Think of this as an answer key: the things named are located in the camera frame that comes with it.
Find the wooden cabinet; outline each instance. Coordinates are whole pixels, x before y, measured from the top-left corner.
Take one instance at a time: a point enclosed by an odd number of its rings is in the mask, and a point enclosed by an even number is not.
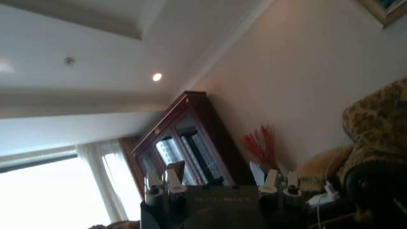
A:
[[[140,192],[144,176],[184,160],[185,185],[253,184],[248,166],[204,92],[184,92],[127,154]]]

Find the beige wall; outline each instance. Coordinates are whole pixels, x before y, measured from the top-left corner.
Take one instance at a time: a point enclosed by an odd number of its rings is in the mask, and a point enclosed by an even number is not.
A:
[[[407,75],[407,17],[380,30],[352,0],[276,0],[193,90],[239,145],[260,124],[293,168],[351,143],[343,109]]]

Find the ceiling light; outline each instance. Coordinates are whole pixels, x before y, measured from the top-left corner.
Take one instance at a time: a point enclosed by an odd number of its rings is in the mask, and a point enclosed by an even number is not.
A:
[[[161,77],[163,77],[161,73],[155,73],[155,75],[152,76],[152,80],[157,82],[161,79]]]

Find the red decorative branches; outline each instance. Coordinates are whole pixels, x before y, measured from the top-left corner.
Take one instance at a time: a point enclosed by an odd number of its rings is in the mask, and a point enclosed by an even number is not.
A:
[[[276,169],[273,152],[273,130],[269,125],[260,127],[243,138],[244,146],[251,154],[260,160],[260,163]]]

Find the white curtain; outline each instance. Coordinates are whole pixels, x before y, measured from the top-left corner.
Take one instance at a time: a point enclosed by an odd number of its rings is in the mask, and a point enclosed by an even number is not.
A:
[[[141,198],[119,141],[79,145],[76,150],[92,171],[111,221],[139,220]]]

